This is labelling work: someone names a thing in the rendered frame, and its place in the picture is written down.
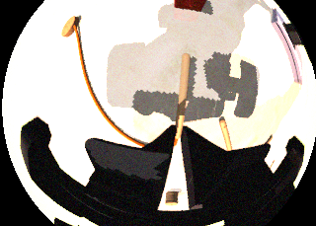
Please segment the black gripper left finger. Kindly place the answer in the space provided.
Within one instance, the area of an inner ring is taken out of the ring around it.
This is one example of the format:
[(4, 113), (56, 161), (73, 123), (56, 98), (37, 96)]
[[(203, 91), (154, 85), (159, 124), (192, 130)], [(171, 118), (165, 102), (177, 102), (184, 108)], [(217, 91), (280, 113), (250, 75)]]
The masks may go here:
[(124, 178), (153, 183), (154, 201), (159, 201), (159, 209), (173, 159), (175, 135), (177, 135), (177, 127), (175, 124), (170, 124), (163, 134), (158, 135), (153, 142), (146, 143), (142, 148), (118, 144), (102, 138), (88, 138), (84, 146), (95, 170), (99, 167), (100, 170)]

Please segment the orange string with tan wooden stick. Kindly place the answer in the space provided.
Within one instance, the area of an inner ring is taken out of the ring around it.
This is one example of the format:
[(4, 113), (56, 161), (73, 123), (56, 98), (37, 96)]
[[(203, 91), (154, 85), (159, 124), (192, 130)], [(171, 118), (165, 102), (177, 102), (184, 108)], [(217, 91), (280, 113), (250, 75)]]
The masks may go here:
[[(76, 29), (76, 25), (74, 25), (75, 33), (76, 33), (76, 40), (78, 40), (78, 47), (79, 47), (79, 56), (80, 56), (80, 64), (82, 64), (83, 75), (84, 79), (86, 79), (86, 84), (88, 87), (88, 91), (90, 91), (90, 95), (92, 100), (95, 101), (96, 107), (98, 107), (99, 112), (102, 113), (104, 119), (115, 129), (118, 131), (119, 134), (130, 140), (131, 143), (137, 144), (137, 146), (145, 146), (145, 143), (138, 142), (131, 136), (123, 134), (121, 130), (108, 118), (106, 113), (104, 113), (102, 107), (100, 107), (98, 100), (96, 100), (95, 93), (92, 92), (92, 88), (90, 85), (90, 80), (88, 80), (86, 68), (84, 68), (84, 61), (83, 61), (83, 53), (82, 53), (82, 45), (80, 45), (80, 38), (78, 34), (78, 29)], [(185, 119), (185, 111), (186, 111), (186, 102), (187, 102), (187, 95), (189, 94), (189, 77), (190, 77), (190, 56), (188, 53), (183, 53), (182, 55), (182, 65), (181, 65), (181, 84), (179, 84), (179, 96), (178, 96), (178, 104), (177, 104), (177, 115), (175, 115), (175, 127), (177, 127), (177, 135), (175, 135), (175, 143), (174, 147), (177, 146), (178, 139), (181, 138), (182, 135), (182, 127), (183, 127), (183, 119)]]

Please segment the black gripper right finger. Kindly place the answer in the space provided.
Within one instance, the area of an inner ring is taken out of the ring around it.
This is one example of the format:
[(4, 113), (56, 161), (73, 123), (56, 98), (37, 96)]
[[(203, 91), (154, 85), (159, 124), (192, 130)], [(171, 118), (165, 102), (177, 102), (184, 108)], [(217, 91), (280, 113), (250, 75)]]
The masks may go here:
[(201, 209), (201, 204), (213, 195), (230, 172), (268, 158), (272, 147), (270, 143), (264, 143), (225, 151), (189, 126), (182, 127), (181, 140), (189, 210)]

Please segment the orange-brown wooden cylinder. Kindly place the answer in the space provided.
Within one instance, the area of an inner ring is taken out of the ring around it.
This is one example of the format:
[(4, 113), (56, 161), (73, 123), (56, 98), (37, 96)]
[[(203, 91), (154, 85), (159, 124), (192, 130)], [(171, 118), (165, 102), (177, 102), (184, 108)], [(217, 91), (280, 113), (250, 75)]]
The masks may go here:
[(166, 191), (165, 205), (169, 205), (169, 206), (178, 205), (178, 192), (177, 191)]

